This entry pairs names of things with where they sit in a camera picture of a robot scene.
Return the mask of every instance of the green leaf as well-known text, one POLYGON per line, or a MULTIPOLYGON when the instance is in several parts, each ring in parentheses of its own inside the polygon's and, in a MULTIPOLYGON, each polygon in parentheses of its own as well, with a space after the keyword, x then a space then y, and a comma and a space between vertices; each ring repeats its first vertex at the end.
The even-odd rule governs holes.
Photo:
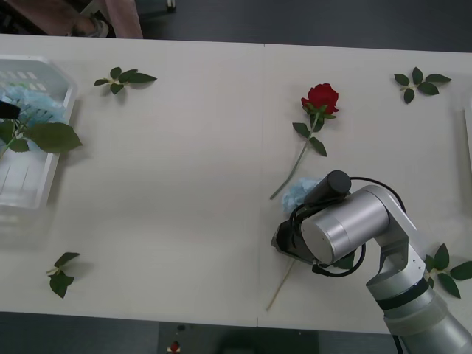
POLYGON ((431 257, 429 254, 427 254, 426 259, 425 259, 425 264, 426 264, 426 270, 432 271, 434 268, 434 258, 431 257))
POLYGON ((451 277, 456 280, 472 278, 472 262, 468 261, 451 269, 451 277))
POLYGON ((10 119, 4 119, 4 121, 0 123, 0 139, 5 144, 8 144, 10 140, 12 139, 14 126, 15 126, 15 123, 10 119))
POLYGON ((397 81, 402 86, 408 86, 410 84, 410 79, 403 74, 395 74, 395 81, 397 81))
POLYGON ((30 151, 30 148, 28 147, 26 140, 16 139, 10 145, 10 150, 16 153, 26 153, 27 151, 30 151))
POLYGON ((97 81, 95 81, 95 84, 94 86, 101 86, 101 85, 105 85, 106 83, 108 83, 109 81, 107 79, 98 79, 97 81))
POLYGON ((308 130, 307 125, 305 123, 292 123, 292 126, 298 134, 308 139, 308 137, 310 136, 310 131, 308 130))
POLYGON ((413 83, 415 85, 419 85, 421 81, 423 81, 423 72, 419 70, 417 67, 415 67, 412 72, 412 77, 413 77, 413 83))
POLYGON ((135 72, 128 80, 130 83, 152 83, 157 79, 153 76, 142 74, 141 72, 135 72))
POLYGON ((110 90, 111 90, 111 92, 113 92, 113 94, 117 94, 118 92, 121 91, 121 89, 122 89, 123 87, 125 87, 125 86, 124 86, 123 84, 121 84, 121 83, 112 83, 112 84, 110 85, 110 90))
POLYGON ((333 263, 333 266, 340 269, 351 269, 354 266, 355 252, 349 253, 347 256, 333 263))
POLYGON ((405 90, 405 94, 403 95, 403 101, 408 105, 414 99, 414 91, 410 88, 405 90))
POLYGON ((54 267, 60 268, 78 256, 80 256, 80 253, 66 252, 54 263, 54 267))
POLYGON ((121 74, 121 68, 120 67, 113 68, 110 71, 110 76, 114 80, 116 80, 119 77, 120 74, 121 74))
POLYGON ((449 251, 443 243, 434 255, 434 267, 438 271, 442 271, 449 266, 449 251))
POLYGON ((310 138, 310 143, 311 143, 311 145, 313 146, 313 148, 314 148, 321 156, 324 156, 324 157, 327 156, 325 146, 324 146, 323 143, 320 142, 317 138, 315 138, 314 136, 312 136, 312 137, 310 138))
POLYGON ((74 281, 74 277, 66 276, 63 271, 59 271, 56 274, 49 275, 48 277, 51 278, 49 281, 51 290, 63 299, 66 295, 67 288, 74 281))
POLYGON ((446 273, 439 273, 437 275, 437 278, 440 280, 441 285, 450 295, 460 299, 460 292, 456 285, 456 282, 454 282, 454 279, 452 279, 446 273))
MULTIPOLYGON (((310 116, 310 126, 311 127, 313 127, 314 122, 315 122, 315 116, 311 115, 310 116)), ((325 118, 323 116, 320 116, 318 118, 318 122, 316 122, 316 126, 315 126, 315 129, 313 130, 313 132, 318 133, 323 128, 324 123, 325 123, 325 118)))
POLYGON ((449 77, 446 77, 441 74, 428 75, 425 80, 429 83, 448 83, 449 81, 451 81, 449 77))
POLYGON ((66 153, 82 146, 74 129, 63 123, 38 123, 28 128, 24 136, 46 153, 66 153))
POLYGON ((427 83, 427 82, 424 82, 418 85, 418 90, 420 90, 421 92, 429 96, 434 96, 435 94, 440 93, 437 90, 437 87, 435 85, 433 85, 432 83, 427 83))
MULTIPOLYGON (((2 123, 0 123, 0 139, 5 143, 8 144, 13 134, 13 127, 14 123, 12 120, 5 119, 2 123)), ((30 151, 28 148, 28 143, 22 139, 15 139, 14 142, 10 145, 11 151, 15 151, 16 153, 24 153, 26 151, 30 151)))
POLYGON ((118 81, 121 82, 121 83, 126 83, 130 80, 130 76, 132 74, 134 74, 135 72, 138 72, 138 69, 132 69, 132 70, 128 70, 126 72, 123 72, 119 77, 118 77, 118 81))

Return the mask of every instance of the red rose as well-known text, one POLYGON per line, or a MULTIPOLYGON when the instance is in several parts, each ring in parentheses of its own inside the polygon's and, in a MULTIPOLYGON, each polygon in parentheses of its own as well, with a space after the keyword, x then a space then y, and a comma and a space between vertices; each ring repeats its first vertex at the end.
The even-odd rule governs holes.
POLYGON ((326 105, 327 107, 324 112, 326 114, 333 114, 338 111, 336 108, 338 98, 339 93, 334 91, 329 83, 324 83, 310 88, 308 99, 302 98, 302 105, 305 107, 307 103, 311 103, 315 108, 320 108, 322 105, 326 105))

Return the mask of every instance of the red object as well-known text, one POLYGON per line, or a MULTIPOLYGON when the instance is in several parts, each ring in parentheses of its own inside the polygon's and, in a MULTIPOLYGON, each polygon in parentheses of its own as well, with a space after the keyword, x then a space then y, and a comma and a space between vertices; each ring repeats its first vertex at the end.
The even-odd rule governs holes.
POLYGON ((326 114, 337 112, 336 103, 338 102, 339 93, 334 91, 329 83, 323 83, 310 88, 308 99, 302 98, 302 105, 305 107, 307 103, 311 103, 313 107, 320 108, 326 105, 326 114))
POLYGON ((179 344, 177 341, 174 341, 174 342, 170 345, 170 351, 171 351, 172 353, 176 353, 179 348, 180 348, 180 344, 179 344))

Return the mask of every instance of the pink object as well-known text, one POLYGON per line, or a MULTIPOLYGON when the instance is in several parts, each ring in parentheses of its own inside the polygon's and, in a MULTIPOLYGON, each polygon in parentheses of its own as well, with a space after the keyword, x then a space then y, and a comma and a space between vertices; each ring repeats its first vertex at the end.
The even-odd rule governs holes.
POLYGON ((134 0, 101 0, 101 5, 108 11, 117 38, 142 39, 134 0))
MULTIPOLYGON (((99 0, 118 38, 142 38, 134 0, 99 0)), ((48 35, 67 35, 81 16, 64 0, 7 0, 48 35)))

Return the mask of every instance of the leaf sprig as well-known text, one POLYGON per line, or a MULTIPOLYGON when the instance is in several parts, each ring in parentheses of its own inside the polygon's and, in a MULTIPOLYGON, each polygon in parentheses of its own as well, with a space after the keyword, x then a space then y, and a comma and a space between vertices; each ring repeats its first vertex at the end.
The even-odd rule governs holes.
POLYGON ((441 74, 430 74, 423 80, 423 72, 417 67, 415 67, 412 72, 412 85, 410 85, 410 79, 406 75, 395 74, 394 76, 395 81, 402 85, 400 91, 405 91, 403 93, 403 101, 405 101, 406 104, 409 104, 414 99, 415 89, 428 96, 434 96, 440 93, 435 84, 448 83, 451 81, 449 77, 441 74))
POLYGON ((123 72, 120 67, 113 68, 110 71, 110 77, 111 79, 106 77, 98 79, 95 81, 94 86, 101 86, 108 83, 110 84, 110 91, 113 94, 117 94, 130 83, 152 83, 157 80, 153 76, 138 72, 138 69, 131 69, 123 72))
POLYGON ((454 280, 467 280, 472 278, 472 262, 467 261, 457 267, 447 270, 449 267, 449 251, 443 243, 437 250, 434 257, 426 255, 426 275, 428 284, 433 288, 433 275, 437 274, 437 279, 444 289, 452 296, 460 299, 460 292, 454 280))
POLYGON ((54 291, 61 299, 63 299, 66 295, 67 288, 69 285, 74 282, 74 277, 68 277, 66 273, 64 273, 63 267, 74 258, 80 256, 80 253, 72 253, 66 252, 54 263, 54 269, 51 269, 47 272, 49 280, 49 286, 51 290, 54 291))
MULTIPOLYGON (((323 125, 325 125, 325 119, 336 118, 335 115, 325 113, 325 105, 320 108, 316 108, 311 103, 306 103, 306 105, 303 106, 303 109, 305 112, 307 112, 307 114, 310 115, 310 127, 312 128, 312 133, 318 133, 323 128, 323 125), (316 125, 313 126, 313 124, 315 124, 316 115, 318 115, 318 120, 316 121, 316 125)), ((327 156, 325 146, 315 136, 310 134, 310 129, 308 129, 305 123, 295 122, 292 123, 292 126, 298 134, 310 140, 311 146, 317 153, 319 153, 321 156, 327 156)))
POLYGON ((0 158, 8 149, 16 153, 29 151, 27 140, 46 153, 66 153, 82 146, 74 129, 59 122, 36 123, 30 127, 27 122, 17 119, 3 119, 0 123, 0 140, 5 143, 0 158))

